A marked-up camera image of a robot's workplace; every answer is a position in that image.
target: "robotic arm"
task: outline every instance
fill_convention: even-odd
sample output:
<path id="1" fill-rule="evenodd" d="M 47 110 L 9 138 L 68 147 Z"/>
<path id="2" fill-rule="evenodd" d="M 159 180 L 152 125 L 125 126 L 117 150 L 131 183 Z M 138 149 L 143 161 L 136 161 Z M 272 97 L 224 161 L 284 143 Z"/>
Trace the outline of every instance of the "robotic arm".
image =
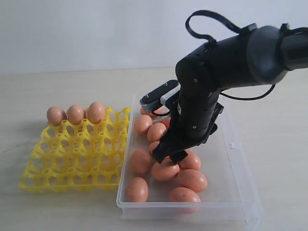
<path id="1" fill-rule="evenodd" d="M 238 35 L 216 41 L 194 32 L 193 16 L 207 16 L 223 23 Z M 217 130 L 215 121 L 223 111 L 219 95 L 237 100 L 257 100 L 268 95 L 288 71 L 308 67 L 308 28 L 290 30 L 288 24 L 239 28 L 211 11 L 196 11 L 185 23 L 188 32 L 207 42 L 176 64 L 178 80 L 170 80 L 140 99 L 146 112 L 162 105 L 170 111 L 170 128 L 153 150 L 161 163 L 166 156 L 177 163 L 187 156 L 185 149 L 206 143 Z M 272 85 L 264 95 L 237 98 L 222 93 L 238 87 Z"/>

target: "table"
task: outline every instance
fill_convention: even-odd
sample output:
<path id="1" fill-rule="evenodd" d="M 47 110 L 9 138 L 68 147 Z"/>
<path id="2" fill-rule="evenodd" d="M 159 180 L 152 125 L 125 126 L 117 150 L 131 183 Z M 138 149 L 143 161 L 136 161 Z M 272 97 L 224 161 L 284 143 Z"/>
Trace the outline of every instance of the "table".
<path id="1" fill-rule="evenodd" d="M 227 100 L 265 208 L 261 231 L 308 230 L 308 71 L 291 72 L 265 99 Z M 129 102 L 175 78 L 174 68 L 66 72 L 0 77 L 0 230 L 203 230 L 170 221 L 121 219 L 116 192 L 27 195 L 17 188 L 52 105 Z M 229 90 L 257 96 L 268 86 Z M 117 99 L 113 102 L 110 96 Z"/>

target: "egg tray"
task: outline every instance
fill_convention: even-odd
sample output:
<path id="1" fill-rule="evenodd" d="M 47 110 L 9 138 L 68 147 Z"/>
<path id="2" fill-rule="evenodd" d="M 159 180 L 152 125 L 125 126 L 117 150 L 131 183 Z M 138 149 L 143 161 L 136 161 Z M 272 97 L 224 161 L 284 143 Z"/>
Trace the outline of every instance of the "egg tray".
<path id="1" fill-rule="evenodd" d="M 32 151 L 19 188 L 31 193 L 113 190 L 120 182 L 129 115 L 127 107 L 120 112 L 106 107 L 98 124 L 86 118 L 78 125 L 68 120 L 59 126 L 49 124 Z"/>

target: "white wall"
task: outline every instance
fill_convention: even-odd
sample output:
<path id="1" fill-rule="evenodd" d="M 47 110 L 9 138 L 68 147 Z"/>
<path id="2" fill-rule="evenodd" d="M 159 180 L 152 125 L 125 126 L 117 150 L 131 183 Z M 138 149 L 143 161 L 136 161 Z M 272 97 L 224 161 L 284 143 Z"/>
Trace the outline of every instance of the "white wall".
<path id="1" fill-rule="evenodd" d="M 185 30 L 196 10 L 238 26 L 308 26 L 305 0 L 0 0 L 0 74 L 174 66 L 202 41 Z M 192 20 L 217 39 L 232 33 Z"/>

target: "egg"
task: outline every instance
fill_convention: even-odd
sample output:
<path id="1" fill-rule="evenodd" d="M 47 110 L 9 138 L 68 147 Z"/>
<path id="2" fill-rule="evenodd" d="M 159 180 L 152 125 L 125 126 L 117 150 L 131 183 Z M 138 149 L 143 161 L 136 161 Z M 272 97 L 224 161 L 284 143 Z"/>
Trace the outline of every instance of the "egg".
<path id="1" fill-rule="evenodd" d="M 185 169 L 178 173 L 177 179 L 180 186 L 189 188 L 194 192 L 202 192 L 207 187 L 205 176 L 194 169 Z"/>
<path id="2" fill-rule="evenodd" d="M 139 134 L 146 133 L 149 128 L 152 126 L 153 121 L 148 115 L 141 115 L 135 121 L 134 128 L 135 131 Z"/>
<path id="3" fill-rule="evenodd" d="M 169 129 L 169 127 L 170 127 L 170 121 L 171 121 L 170 117 L 160 120 L 160 122 L 163 123 L 166 126 L 167 129 Z"/>
<path id="4" fill-rule="evenodd" d="M 159 141 L 166 131 L 167 128 L 163 123 L 155 123 L 148 130 L 148 140 L 150 142 Z"/>
<path id="5" fill-rule="evenodd" d="M 149 196 L 149 187 L 141 177 L 135 177 L 125 190 L 128 202 L 146 202 Z"/>
<path id="6" fill-rule="evenodd" d="M 72 124 L 80 124 L 86 118 L 86 111 L 77 104 L 70 106 L 67 110 L 67 118 Z"/>
<path id="7" fill-rule="evenodd" d="M 149 153 L 153 155 L 153 150 L 158 146 L 159 141 L 154 141 L 149 145 Z"/>
<path id="8" fill-rule="evenodd" d="M 187 149 L 186 152 L 188 153 L 188 156 L 185 157 L 183 160 L 179 161 L 180 168 L 199 170 L 201 167 L 200 158 L 189 149 Z"/>
<path id="9" fill-rule="evenodd" d="M 201 202 L 200 197 L 193 190 L 178 187 L 172 190 L 169 194 L 168 200 L 170 202 Z M 191 214 L 198 211 L 199 207 L 183 207 L 179 208 L 183 213 Z"/>
<path id="10" fill-rule="evenodd" d="M 54 126 L 59 126 L 62 120 L 67 119 L 65 111 L 61 107 L 51 107 L 47 111 L 48 122 Z"/>
<path id="11" fill-rule="evenodd" d="M 105 115 L 106 115 L 105 107 L 100 102 L 94 102 L 88 108 L 88 119 L 93 124 L 100 123 L 101 120 L 105 118 Z"/>
<path id="12" fill-rule="evenodd" d="M 137 174 L 144 174 L 151 168 L 151 156 L 145 149 L 135 150 L 129 161 L 132 171 Z"/>
<path id="13" fill-rule="evenodd" d="M 179 165 L 175 165 L 171 160 L 165 159 L 162 163 L 156 162 L 153 165 L 151 174 L 156 180 L 169 181 L 175 178 L 179 171 Z"/>
<path id="14" fill-rule="evenodd" d="M 154 111 L 156 114 L 161 114 L 162 113 L 162 108 L 158 108 L 157 110 Z M 151 118 L 156 118 L 157 116 L 153 115 L 152 113 L 148 113 L 144 111 L 143 108 L 140 108 L 140 113 L 141 115 L 149 115 Z"/>

